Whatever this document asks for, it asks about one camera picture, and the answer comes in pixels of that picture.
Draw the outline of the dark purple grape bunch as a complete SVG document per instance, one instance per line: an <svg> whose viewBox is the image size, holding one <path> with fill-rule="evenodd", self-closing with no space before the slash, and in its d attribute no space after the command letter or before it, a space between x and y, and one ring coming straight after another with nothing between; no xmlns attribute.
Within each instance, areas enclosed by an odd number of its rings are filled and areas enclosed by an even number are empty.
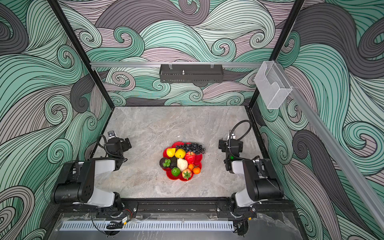
<svg viewBox="0 0 384 240"><path fill-rule="evenodd" d="M197 144L197 143L185 143L183 145L178 145L176 147L177 149L182 149L184 150L186 153L187 152L192 152L196 155L200 155L200 154L204 154L206 149L200 145L200 144Z"/></svg>

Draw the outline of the red apple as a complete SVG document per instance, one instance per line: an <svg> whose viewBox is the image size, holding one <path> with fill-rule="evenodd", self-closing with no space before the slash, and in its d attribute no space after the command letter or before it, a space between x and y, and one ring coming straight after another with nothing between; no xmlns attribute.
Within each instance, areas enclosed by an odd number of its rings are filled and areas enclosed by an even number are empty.
<svg viewBox="0 0 384 240"><path fill-rule="evenodd" d="M194 164L196 158L196 154L194 152L187 152L184 156L184 159L188 162L188 164Z"/></svg>

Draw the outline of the dark brown passion fruit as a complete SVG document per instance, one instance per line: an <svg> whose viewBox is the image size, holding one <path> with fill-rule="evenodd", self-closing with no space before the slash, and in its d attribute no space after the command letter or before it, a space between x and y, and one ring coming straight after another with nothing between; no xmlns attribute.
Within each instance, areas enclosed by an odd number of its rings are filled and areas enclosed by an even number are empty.
<svg viewBox="0 0 384 240"><path fill-rule="evenodd" d="M167 158L161 158L160 159L160 167L162 169L168 169L171 166L171 160Z"/></svg>

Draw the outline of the small peach fruit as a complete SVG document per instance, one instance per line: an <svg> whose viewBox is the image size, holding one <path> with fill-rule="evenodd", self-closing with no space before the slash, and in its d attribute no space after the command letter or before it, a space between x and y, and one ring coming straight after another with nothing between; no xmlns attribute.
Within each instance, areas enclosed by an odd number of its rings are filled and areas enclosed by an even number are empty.
<svg viewBox="0 0 384 240"><path fill-rule="evenodd" d="M187 168L182 172L182 178L188 181L193 176L193 172Z"/></svg>

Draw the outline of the beige garlic bulb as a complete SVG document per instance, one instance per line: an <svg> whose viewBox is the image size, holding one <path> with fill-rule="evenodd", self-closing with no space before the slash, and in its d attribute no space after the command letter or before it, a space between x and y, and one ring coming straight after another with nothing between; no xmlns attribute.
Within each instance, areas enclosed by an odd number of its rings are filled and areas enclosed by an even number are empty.
<svg viewBox="0 0 384 240"><path fill-rule="evenodd" d="M188 162L185 159L178 159L177 161L177 167L182 171L187 169L189 166Z"/></svg>

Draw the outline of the large yellow lemon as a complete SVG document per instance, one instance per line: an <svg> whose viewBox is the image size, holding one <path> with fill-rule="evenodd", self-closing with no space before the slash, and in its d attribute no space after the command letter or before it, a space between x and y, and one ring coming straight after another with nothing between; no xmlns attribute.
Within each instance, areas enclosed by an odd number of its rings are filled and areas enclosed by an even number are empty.
<svg viewBox="0 0 384 240"><path fill-rule="evenodd" d="M177 149L175 152L175 157L178 159L184 159L186 151L184 149Z"/></svg>

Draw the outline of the red flower-shaped fruit bowl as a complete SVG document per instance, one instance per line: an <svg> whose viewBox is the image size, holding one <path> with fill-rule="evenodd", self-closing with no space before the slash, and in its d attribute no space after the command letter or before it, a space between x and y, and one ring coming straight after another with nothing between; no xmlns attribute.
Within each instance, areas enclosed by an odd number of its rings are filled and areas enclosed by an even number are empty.
<svg viewBox="0 0 384 240"><path fill-rule="evenodd" d="M164 150L159 166L170 180L187 182L201 173L204 153L201 144L176 142Z"/></svg>

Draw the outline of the small wrinkled yellow fruit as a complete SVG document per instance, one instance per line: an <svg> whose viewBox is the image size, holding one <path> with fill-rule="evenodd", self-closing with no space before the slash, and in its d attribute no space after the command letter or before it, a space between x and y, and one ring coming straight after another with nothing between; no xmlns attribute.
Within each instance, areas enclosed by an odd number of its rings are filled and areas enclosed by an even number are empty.
<svg viewBox="0 0 384 240"><path fill-rule="evenodd" d="M168 158L172 158L175 156L176 153L176 148L167 148L166 149L166 154Z"/></svg>

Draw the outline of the dark avocado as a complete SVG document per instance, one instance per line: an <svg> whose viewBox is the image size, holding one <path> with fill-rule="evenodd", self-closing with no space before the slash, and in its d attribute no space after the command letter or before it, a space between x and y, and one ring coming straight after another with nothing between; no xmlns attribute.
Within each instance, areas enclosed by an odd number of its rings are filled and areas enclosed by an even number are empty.
<svg viewBox="0 0 384 240"><path fill-rule="evenodd" d="M177 167L178 158L172 157L170 160L171 160L170 169L173 169L173 168Z"/></svg>

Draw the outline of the green lime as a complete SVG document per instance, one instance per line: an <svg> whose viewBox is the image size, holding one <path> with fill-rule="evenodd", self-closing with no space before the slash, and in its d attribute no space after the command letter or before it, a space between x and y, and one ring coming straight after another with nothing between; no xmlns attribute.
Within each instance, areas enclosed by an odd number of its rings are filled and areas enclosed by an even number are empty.
<svg viewBox="0 0 384 240"><path fill-rule="evenodd" d="M178 167L174 167L174 168L171 170L171 174L172 174L174 177L178 177L178 176L181 174L181 170L180 170Z"/></svg>

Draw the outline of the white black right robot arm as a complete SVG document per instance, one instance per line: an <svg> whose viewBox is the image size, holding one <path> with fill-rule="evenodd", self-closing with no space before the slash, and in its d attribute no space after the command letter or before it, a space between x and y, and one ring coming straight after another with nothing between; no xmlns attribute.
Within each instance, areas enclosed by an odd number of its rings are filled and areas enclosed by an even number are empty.
<svg viewBox="0 0 384 240"><path fill-rule="evenodd" d="M243 142L235 139L219 140L219 150L226 154L225 167L231 174L244 176L246 187L232 195L234 208L246 208L268 200L280 200L284 190L269 159L256 156L240 157Z"/></svg>

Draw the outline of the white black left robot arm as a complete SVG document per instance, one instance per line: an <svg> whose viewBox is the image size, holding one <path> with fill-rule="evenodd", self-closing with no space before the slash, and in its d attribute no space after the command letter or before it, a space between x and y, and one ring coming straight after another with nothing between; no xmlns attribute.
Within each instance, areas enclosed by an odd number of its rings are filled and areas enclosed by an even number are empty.
<svg viewBox="0 0 384 240"><path fill-rule="evenodd" d="M121 197L116 192L107 192L95 187L95 178L118 171L127 161L124 152L132 148L128 138L122 139L113 131L106 138L100 135L105 143L99 145L106 152L105 157L90 158L84 162L65 163L60 171L51 192L54 204L85 204L98 208L124 209Z"/></svg>

